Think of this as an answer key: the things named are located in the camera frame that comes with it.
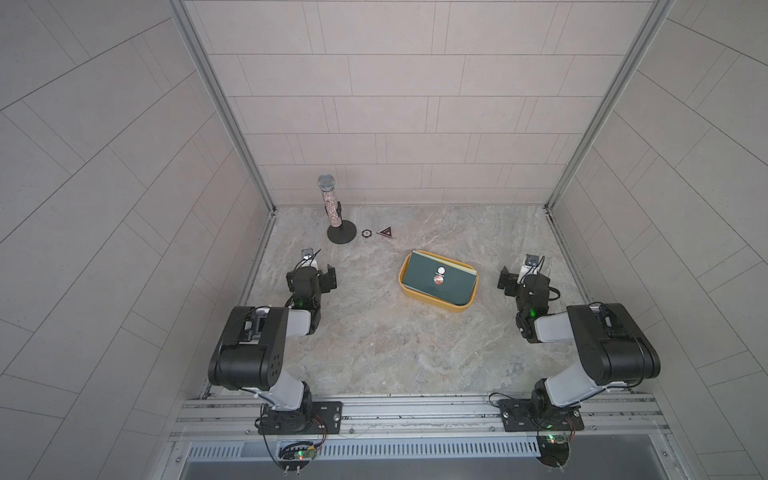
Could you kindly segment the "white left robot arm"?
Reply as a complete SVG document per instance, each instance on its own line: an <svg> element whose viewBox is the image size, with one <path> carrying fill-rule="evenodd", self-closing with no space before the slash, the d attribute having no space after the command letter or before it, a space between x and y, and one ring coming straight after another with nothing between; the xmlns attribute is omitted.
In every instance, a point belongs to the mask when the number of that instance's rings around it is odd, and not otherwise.
<svg viewBox="0 0 768 480"><path fill-rule="evenodd" d="M208 366L213 386L244 391L262 400L255 421L261 435L337 434L341 402L314 402L307 383L283 368L286 340L315 333L321 297L337 287L335 269L313 262L286 275L292 296L284 306L238 306L231 310Z"/></svg>

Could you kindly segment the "dark green envelope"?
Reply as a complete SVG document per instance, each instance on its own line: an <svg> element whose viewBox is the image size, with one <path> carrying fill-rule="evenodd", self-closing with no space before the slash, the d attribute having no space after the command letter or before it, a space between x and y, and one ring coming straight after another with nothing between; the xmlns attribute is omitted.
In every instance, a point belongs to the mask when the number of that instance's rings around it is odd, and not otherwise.
<svg viewBox="0 0 768 480"><path fill-rule="evenodd" d="M470 302L475 291L477 271L457 261L414 250L410 254L402 283L410 290L463 307Z"/></svg>

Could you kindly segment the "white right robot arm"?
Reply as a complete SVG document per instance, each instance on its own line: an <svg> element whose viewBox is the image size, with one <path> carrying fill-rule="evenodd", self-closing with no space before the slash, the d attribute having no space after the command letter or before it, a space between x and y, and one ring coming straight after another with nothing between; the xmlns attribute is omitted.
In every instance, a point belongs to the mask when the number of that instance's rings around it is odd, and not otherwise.
<svg viewBox="0 0 768 480"><path fill-rule="evenodd" d="M609 388L634 388L660 374L658 353L622 304L593 302L550 313L549 304L560 292L533 269L513 274L503 268L497 287L515 298L516 325L526 341L572 342L578 354L559 374L537 381L528 399L497 402L505 431L581 431L582 402Z"/></svg>

